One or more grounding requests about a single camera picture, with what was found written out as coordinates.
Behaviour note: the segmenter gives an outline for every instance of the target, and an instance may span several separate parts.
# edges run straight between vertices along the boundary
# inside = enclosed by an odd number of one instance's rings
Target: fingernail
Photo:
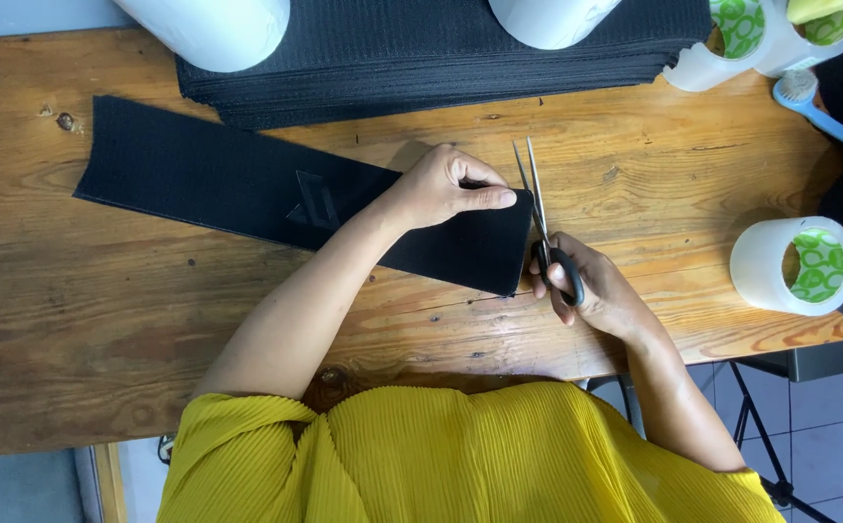
[[[503,191],[502,196],[498,197],[498,203],[505,207],[511,207],[515,205],[515,200],[517,199],[518,196],[515,195],[514,191]]]

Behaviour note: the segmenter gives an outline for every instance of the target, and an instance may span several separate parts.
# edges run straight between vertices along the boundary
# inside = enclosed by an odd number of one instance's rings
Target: wooden table
[[[268,134],[393,169],[452,141],[513,185],[509,143],[532,135],[550,229],[608,254],[694,363],[843,339],[843,315],[754,309],[729,278],[747,226],[812,214],[843,172],[840,150],[769,89],[753,74],[698,94],[658,80]],[[172,54],[145,31],[0,38],[0,453],[174,430],[247,311],[309,258],[70,197],[89,159],[91,96],[109,93],[217,121],[180,97]],[[564,327],[526,282],[520,291],[499,299],[374,270],[310,401],[624,370],[616,342]]]

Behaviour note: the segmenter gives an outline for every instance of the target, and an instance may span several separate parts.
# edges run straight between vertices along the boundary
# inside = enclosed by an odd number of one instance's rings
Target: brush bristles
[[[808,69],[787,71],[779,81],[779,92],[788,100],[805,101],[815,96],[818,78]]]

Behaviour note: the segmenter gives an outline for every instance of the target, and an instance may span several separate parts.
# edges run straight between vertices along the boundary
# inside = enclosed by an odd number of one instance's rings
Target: blue brush
[[[816,127],[843,141],[843,125],[812,105],[818,78],[808,69],[787,71],[773,87],[773,97],[780,105],[809,119]]]

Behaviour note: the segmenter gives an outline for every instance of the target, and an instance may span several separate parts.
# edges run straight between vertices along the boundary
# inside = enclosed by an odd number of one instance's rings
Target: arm
[[[490,187],[462,189],[461,181]],[[301,398],[360,286],[402,234],[465,210],[514,203],[514,192],[494,169],[449,145],[433,148],[257,305],[193,397]]]
[[[560,291],[572,289],[563,269],[553,264],[548,268],[553,310],[567,325],[573,325],[579,315],[590,326],[624,341],[647,439],[715,472],[743,469],[741,452],[695,386],[666,327],[612,260],[561,232],[551,242],[577,263],[586,292],[578,307],[564,304]],[[536,263],[530,272],[538,273]],[[534,276],[533,281],[535,296],[543,297],[547,289],[541,278]]]

